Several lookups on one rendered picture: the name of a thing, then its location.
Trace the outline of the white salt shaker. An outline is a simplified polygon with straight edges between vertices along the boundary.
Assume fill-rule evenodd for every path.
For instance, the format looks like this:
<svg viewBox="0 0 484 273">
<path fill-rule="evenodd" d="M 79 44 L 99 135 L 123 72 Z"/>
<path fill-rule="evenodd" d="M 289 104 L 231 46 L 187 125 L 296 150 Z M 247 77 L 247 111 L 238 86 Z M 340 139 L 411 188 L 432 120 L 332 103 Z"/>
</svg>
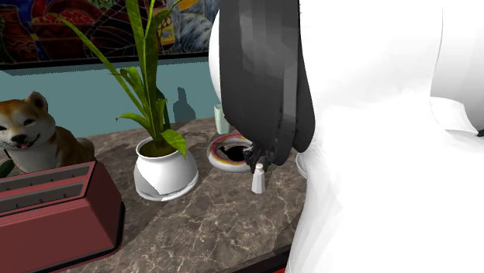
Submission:
<svg viewBox="0 0 484 273">
<path fill-rule="evenodd" d="M 265 191 L 265 176 L 264 176 L 264 165 L 262 163 L 257 163 L 255 165 L 251 190 L 253 193 L 261 194 Z"/>
</svg>

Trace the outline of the white bowl with pink rim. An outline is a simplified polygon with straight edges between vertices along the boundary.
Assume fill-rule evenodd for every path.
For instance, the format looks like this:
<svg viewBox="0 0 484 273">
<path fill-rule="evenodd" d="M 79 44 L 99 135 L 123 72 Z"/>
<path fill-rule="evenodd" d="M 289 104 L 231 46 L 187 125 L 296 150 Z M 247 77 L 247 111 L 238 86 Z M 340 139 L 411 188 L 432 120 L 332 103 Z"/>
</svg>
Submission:
<svg viewBox="0 0 484 273">
<path fill-rule="evenodd" d="M 250 172 L 243 151 L 251 147 L 252 142 L 240 133 L 231 133 L 218 137 L 207 148 L 207 157 L 210 164 L 225 172 Z"/>
</svg>

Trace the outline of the pale green cup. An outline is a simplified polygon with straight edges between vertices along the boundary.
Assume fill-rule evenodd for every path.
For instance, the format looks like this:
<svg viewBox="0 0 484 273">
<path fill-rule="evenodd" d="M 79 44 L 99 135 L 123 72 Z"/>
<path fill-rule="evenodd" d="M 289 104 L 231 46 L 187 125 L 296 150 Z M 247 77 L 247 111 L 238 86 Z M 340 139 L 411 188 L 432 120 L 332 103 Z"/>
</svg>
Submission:
<svg viewBox="0 0 484 273">
<path fill-rule="evenodd" d="M 214 118 L 217 133 L 220 135 L 228 134 L 230 132 L 230 124 L 225 118 L 223 107 L 221 104 L 214 106 Z"/>
</svg>

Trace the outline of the green plant in white pot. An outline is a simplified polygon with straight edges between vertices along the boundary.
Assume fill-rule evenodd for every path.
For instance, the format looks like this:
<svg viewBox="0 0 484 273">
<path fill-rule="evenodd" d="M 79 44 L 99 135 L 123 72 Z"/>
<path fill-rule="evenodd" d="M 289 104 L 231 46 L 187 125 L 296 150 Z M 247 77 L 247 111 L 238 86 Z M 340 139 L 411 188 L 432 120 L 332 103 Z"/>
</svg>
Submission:
<svg viewBox="0 0 484 273">
<path fill-rule="evenodd" d="M 149 133 L 147 139 L 137 144 L 133 179 L 138 195 L 155 202 L 166 202 L 186 194 L 199 179 L 195 158 L 188 150 L 185 138 L 171 128 L 167 99 L 157 88 L 158 30 L 181 1 L 176 0 L 170 8 L 154 12 L 155 0 L 151 0 L 147 24 L 144 25 L 138 0 L 126 0 L 139 67 L 114 68 L 81 30 L 61 16 L 55 16 L 70 27 L 108 68 L 138 108 L 138 113 L 124 113 L 120 118 L 133 120 Z"/>
</svg>

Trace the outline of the red toaster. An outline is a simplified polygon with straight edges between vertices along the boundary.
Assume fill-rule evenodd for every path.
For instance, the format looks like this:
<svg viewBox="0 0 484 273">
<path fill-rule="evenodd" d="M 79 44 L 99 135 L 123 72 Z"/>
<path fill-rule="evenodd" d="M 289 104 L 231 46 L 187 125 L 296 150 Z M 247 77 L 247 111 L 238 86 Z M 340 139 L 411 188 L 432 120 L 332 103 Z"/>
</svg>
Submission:
<svg viewBox="0 0 484 273">
<path fill-rule="evenodd" d="M 52 273 L 118 251 L 125 205 L 93 161 L 0 179 L 0 273 Z"/>
</svg>

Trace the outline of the brown and white dog figure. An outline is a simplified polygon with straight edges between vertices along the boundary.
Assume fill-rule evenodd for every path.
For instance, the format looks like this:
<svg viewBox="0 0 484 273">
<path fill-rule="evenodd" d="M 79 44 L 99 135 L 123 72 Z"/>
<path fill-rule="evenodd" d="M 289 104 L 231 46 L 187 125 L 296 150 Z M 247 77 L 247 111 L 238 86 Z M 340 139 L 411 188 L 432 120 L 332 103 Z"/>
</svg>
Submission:
<svg viewBox="0 0 484 273">
<path fill-rule="evenodd" d="M 94 144 L 57 126 L 39 92 L 0 102 L 0 148 L 23 173 L 96 160 Z"/>
</svg>

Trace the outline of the colourful wall picture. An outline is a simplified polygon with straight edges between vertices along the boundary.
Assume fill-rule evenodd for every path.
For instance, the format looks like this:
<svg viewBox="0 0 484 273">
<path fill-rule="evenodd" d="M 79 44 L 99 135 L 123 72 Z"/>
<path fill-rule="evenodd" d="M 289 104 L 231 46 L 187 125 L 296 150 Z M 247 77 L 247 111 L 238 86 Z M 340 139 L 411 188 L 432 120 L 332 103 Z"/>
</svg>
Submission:
<svg viewBox="0 0 484 273">
<path fill-rule="evenodd" d="M 157 28 L 161 59 L 206 54 L 222 0 L 137 0 L 140 18 L 170 10 Z M 0 70 L 94 64 L 89 39 L 112 62 L 137 59 L 126 0 L 0 0 Z"/>
</svg>

